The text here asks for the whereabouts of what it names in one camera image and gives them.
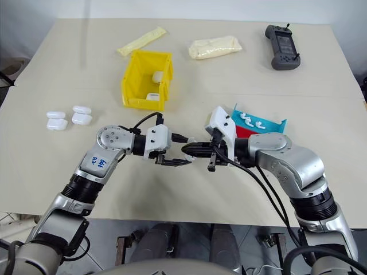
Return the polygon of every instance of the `floor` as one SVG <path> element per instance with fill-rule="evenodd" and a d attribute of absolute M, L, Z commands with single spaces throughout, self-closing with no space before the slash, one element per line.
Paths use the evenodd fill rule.
<path fill-rule="evenodd" d="M 4 223 L 17 219 L 16 215 L 5 214 L 6 216 L 0 220 L 0 229 Z M 92 274 L 113 267 L 116 258 L 117 237 L 129 235 L 135 230 L 148 231 L 148 229 L 158 223 L 152 221 L 119 221 L 110 219 L 90 219 L 89 221 L 90 225 L 87 229 L 87 236 L 91 240 L 91 248 L 88 254 L 76 262 L 63 263 L 59 267 L 58 275 Z M 179 226 L 177 257 L 208 261 L 210 251 L 210 225 L 206 223 L 177 223 L 177 225 Z M 287 251 L 289 252 L 295 247 L 284 227 L 247 225 L 231 225 L 231 227 L 240 248 L 242 263 L 248 269 L 249 275 L 252 275 L 253 269 L 251 268 L 262 265 L 279 266 L 276 247 L 267 248 L 260 244 L 258 236 L 269 233 L 284 233 L 286 236 Z M 28 233 L 29 231 L 26 230 L 23 232 L 23 235 L 19 233 L 16 237 L 24 241 Z M 367 231 L 354 231 L 353 235 L 360 250 L 360 262 L 367 265 Z M 86 244 L 83 241 L 76 255 L 81 254 L 85 248 Z M 126 262 L 129 262 L 134 249 L 135 245 L 127 249 Z M 0 249 L 0 258 L 2 256 L 6 256 L 6 251 Z M 297 275 L 309 274 L 310 268 L 299 257 L 294 262 L 293 271 Z M 280 275 L 279 270 L 270 268 L 264 268 L 261 273 L 264 275 Z"/>

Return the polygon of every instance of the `beige tabletop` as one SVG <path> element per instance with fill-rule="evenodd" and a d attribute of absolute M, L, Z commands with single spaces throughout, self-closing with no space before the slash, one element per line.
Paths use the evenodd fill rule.
<path fill-rule="evenodd" d="M 99 128 L 134 125 L 149 112 L 122 106 L 120 79 L 128 58 L 116 53 L 156 26 L 168 34 L 145 47 L 173 53 L 174 80 L 164 112 L 173 131 L 207 141 L 207 115 L 222 105 L 273 121 L 288 119 L 286 133 L 323 160 L 335 199 L 351 227 L 367 227 L 361 209 L 366 192 L 367 111 L 358 84 L 326 25 L 292 25 L 302 61 L 277 72 L 264 36 L 267 23 L 153 19 L 60 19 L 0 109 L 0 210 L 42 214 L 68 183 Z M 236 36 L 244 50 L 195 61 L 195 39 Z M 46 129 L 45 113 L 73 105 L 92 108 L 93 121 Z M 154 121 L 147 121 L 143 131 Z M 178 145 L 171 156 L 182 157 Z M 126 157 L 103 188 L 91 217 L 282 225 L 257 184 L 234 167 L 206 169 L 208 160 L 172 168 Z M 266 172 L 296 225 L 287 196 Z"/>

